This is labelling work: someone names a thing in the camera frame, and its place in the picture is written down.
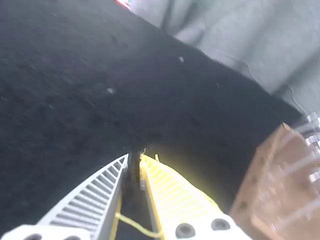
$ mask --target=gray cloth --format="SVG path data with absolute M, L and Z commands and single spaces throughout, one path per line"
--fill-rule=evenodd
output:
M 320 112 L 319 0 L 132 0 L 131 10 L 309 114 Z

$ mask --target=black fabric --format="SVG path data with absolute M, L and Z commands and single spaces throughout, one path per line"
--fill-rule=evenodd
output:
M 144 147 L 227 211 L 256 146 L 300 117 L 108 0 L 0 0 L 0 80 L 0 234 Z

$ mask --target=screw hole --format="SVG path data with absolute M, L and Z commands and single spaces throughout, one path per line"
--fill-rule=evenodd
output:
M 65 238 L 64 240 L 81 240 L 81 238 L 78 237 L 78 236 L 68 236 L 68 237 Z
M 41 239 L 42 239 L 42 236 L 40 234 L 34 233 L 34 234 L 27 236 L 23 240 L 41 240 Z
M 211 228 L 214 231 L 222 231 L 230 229 L 230 224 L 224 219 L 215 219 L 211 223 Z
M 181 223 L 176 227 L 175 236 L 178 239 L 192 238 L 196 235 L 194 227 L 188 223 Z
M 252 179 L 251 179 L 251 184 L 256 184 L 257 183 L 257 177 L 256 176 L 254 176 Z
M 239 205 L 240 210 L 245 210 L 248 207 L 248 203 L 246 201 L 242 201 Z

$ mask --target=brown cardboard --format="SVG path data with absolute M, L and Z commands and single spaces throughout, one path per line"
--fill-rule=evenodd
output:
M 252 239 L 284 240 L 253 213 L 258 190 L 264 187 L 262 179 L 270 169 L 282 164 L 290 165 L 310 154 L 310 151 L 312 148 L 307 146 L 304 138 L 286 124 L 278 127 L 257 148 L 230 210 L 230 216 L 236 224 Z M 303 198 L 303 195 L 297 195 L 296 201 L 299 201 L 299 198 Z

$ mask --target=yellow string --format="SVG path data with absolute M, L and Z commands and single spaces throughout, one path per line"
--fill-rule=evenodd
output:
M 122 215 L 120 212 L 116 212 L 114 215 L 117 219 L 121 220 L 122 222 L 129 224 L 130 226 L 132 226 L 133 228 L 137 229 L 138 231 L 140 231 L 142 234 L 150 237 L 150 238 L 161 238 L 163 236 L 162 232 L 153 232 L 153 231 L 149 231 L 148 229 L 144 228 L 143 226 L 141 226 L 139 223 L 137 223 L 136 221 L 130 219 L 129 217 L 126 217 L 124 215 Z

